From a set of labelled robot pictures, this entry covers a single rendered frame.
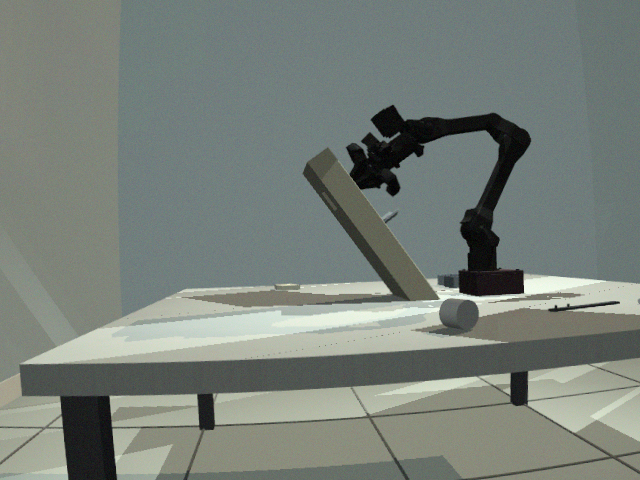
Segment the grey cylinder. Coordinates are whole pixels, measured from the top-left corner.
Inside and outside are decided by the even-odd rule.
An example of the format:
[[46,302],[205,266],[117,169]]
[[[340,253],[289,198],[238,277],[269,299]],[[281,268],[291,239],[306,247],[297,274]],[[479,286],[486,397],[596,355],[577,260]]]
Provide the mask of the grey cylinder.
[[479,320],[479,309],[473,301],[449,298],[441,304],[439,318],[446,327],[471,330]]

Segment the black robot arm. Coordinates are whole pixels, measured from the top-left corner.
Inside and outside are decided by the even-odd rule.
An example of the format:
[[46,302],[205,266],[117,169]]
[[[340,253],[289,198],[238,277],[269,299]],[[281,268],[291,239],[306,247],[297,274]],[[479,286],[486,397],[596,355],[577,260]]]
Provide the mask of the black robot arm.
[[[475,115],[457,119],[425,117],[421,120],[402,119],[392,105],[382,109],[371,122],[383,137],[395,136],[390,141],[399,151],[402,161],[416,153],[423,155],[424,146],[428,142],[443,136],[468,132],[487,131],[499,144],[499,158],[487,182],[486,188],[474,209],[466,210],[461,224],[461,236],[466,240],[468,253],[468,270],[494,271],[497,268],[496,247],[500,238],[491,230],[493,211],[500,199],[514,164],[526,152],[531,143],[530,134],[515,123],[499,116],[497,113]],[[374,153],[381,164],[388,160],[394,149],[384,140],[379,141],[370,132],[361,141],[367,146],[368,153]]]

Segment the black thin bar with two small pins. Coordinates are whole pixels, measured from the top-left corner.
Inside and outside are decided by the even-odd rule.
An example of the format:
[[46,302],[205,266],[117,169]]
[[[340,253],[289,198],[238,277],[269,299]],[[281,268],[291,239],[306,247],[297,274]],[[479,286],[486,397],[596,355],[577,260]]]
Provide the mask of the black thin bar with two small pins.
[[604,305],[614,305],[614,304],[620,304],[620,302],[618,301],[607,301],[607,302],[597,302],[595,304],[587,304],[587,305],[577,305],[577,306],[570,306],[570,304],[567,304],[567,307],[557,307],[557,305],[555,306],[555,308],[550,308],[548,309],[548,311],[566,311],[566,310],[575,310],[575,309],[583,309],[585,307],[595,307],[595,306],[604,306]]

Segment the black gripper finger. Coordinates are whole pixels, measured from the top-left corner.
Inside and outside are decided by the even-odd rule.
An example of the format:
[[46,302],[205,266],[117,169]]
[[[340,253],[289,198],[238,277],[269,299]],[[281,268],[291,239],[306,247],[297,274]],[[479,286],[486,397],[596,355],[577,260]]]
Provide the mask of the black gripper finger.
[[365,173],[360,178],[358,178],[355,183],[360,188],[360,190],[368,188],[381,188],[375,172],[370,167],[367,167]]
[[355,182],[358,178],[360,178],[365,173],[365,169],[358,158],[354,157],[354,161],[355,161],[354,167],[349,173],[349,175],[352,177],[352,179]]

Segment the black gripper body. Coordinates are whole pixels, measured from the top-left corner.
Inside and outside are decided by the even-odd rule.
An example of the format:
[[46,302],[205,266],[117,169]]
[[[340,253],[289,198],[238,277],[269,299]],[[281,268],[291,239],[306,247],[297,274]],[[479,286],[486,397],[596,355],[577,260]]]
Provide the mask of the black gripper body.
[[388,144],[394,149],[394,152],[392,152],[392,155],[388,158],[388,160],[381,165],[377,160],[379,158],[375,154],[370,152],[368,153],[369,158],[367,158],[364,149],[356,143],[351,143],[346,147],[346,149],[350,155],[352,162],[355,163],[354,157],[356,157],[361,161],[365,171],[367,167],[370,167],[375,172],[380,185],[382,185],[384,182],[388,184],[386,189],[387,192],[389,192],[392,196],[395,196],[395,194],[399,192],[400,185],[397,181],[396,176],[389,170],[391,170],[393,167],[398,169],[400,167],[399,163],[402,161],[402,157],[397,148],[392,143],[388,142]]

